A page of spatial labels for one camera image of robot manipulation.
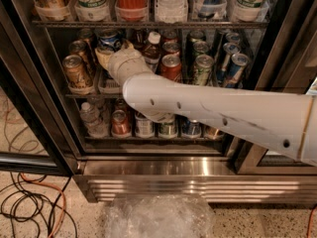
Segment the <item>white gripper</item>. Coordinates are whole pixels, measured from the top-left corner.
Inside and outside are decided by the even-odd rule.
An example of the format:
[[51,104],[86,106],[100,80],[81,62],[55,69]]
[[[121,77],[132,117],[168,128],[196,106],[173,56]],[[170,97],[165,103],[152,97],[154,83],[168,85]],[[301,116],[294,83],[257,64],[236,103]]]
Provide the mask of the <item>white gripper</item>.
[[151,71],[143,55],[133,47],[129,40],[124,40],[122,43],[124,50],[119,50],[114,54],[105,47],[95,49],[99,63],[104,69],[108,68],[109,74],[119,85],[123,85],[128,78],[135,74]]

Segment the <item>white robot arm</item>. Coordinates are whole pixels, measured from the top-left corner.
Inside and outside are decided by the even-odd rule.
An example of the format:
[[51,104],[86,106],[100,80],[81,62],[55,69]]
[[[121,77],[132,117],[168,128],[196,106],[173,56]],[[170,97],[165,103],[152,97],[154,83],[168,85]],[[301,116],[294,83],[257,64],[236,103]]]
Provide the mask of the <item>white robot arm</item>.
[[314,95],[198,86],[153,73],[135,49],[96,53],[125,101],[148,119],[194,119],[293,160],[317,166]]

